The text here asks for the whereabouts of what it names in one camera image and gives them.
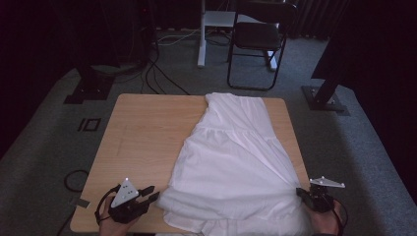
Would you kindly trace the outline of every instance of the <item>gray carpet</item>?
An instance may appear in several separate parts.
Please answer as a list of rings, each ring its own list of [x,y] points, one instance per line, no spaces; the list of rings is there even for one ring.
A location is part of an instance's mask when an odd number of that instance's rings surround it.
[[[210,39],[226,42],[225,38]],[[301,86],[319,86],[312,72],[327,43],[291,39],[287,43],[277,85],[270,91],[231,89],[226,84],[227,47],[208,44],[206,66],[197,68],[199,41],[181,40],[160,46],[156,65],[190,94],[232,92],[237,95],[281,97],[288,106],[294,131],[311,178],[322,175],[343,182],[346,189],[330,189],[349,213],[345,235],[416,235],[417,208],[406,192],[375,130],[347,88],[336,95],[350,116],[331,111],[312,111]],[[236,61],[235,79],[242,83],[266,83],[272,72],[251,59]],[[255,68],[247,71],[249,63]],[[98,66],[111,73],[119,69]],[[168,94],[183,94],[156,70],[156,79]],[[149,72],[149,83],[157,89]],[[63,104],[80,77],[75,70],[59,80],[18,139],[0,162],[0,235],[56,235],[74,210],[80,193],[70,192],[64,178],[71,171],[89,171],[112,108],[121,93],[153,93],[142,74],[119,76],[107,100]],[[83,119],[100,118],[95,132],[79,131]],[[86,178],[72,175],[70,183],[82,189]],[[71,232],[67,224],[61,235]]]

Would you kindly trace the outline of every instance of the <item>black metal base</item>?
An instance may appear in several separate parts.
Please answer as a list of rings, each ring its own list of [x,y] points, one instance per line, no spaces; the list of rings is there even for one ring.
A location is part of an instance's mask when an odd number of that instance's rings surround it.
[[[115,78],[99,76],[99,79],[100,83],[92,90],[84,90],[83,79],[81,79],[74,93],[67,96],[64,104],[82,104],[84,100],[106,100]]]
[[[340,104],[336,94],[334,94],[327,103],[322,104],[314,100],[317,91],[320,89],[319,87],[301,87],[301,89],[306,96],[311,110],[335,111],[337,115],[350,116],[347,107]]]

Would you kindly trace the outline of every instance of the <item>chair backrest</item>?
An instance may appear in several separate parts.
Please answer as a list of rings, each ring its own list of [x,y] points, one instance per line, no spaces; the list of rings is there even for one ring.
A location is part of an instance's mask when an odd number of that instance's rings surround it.
[[[239,14],[262,23],[280,24],[288,28],[295,21],[297,7],[280,0],[237,0],[235,23]]]

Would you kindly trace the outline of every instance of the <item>wooden table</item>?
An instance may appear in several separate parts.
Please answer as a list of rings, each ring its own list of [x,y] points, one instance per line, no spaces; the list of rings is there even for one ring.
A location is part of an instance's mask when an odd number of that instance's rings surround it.
[[[280,98],[264,98],[277,137],[287,151],[304,189],[310,186],[286,105]],[[75,232],[97,232],[94,212],[103,195],[125,178],[138,189],[168,187],[183,142],[207,108],[204,96],[121,94],[89,173],[71,222]],[[152,204],[132,232],[183,232],[163,221],[163,210]]]

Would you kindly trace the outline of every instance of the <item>garment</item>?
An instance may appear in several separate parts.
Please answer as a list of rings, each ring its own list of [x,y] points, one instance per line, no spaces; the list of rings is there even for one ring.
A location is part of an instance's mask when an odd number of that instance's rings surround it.
[[[259,97],[206,95],[158,206],[167,224],[204,235],[311,235],[292,163]]]

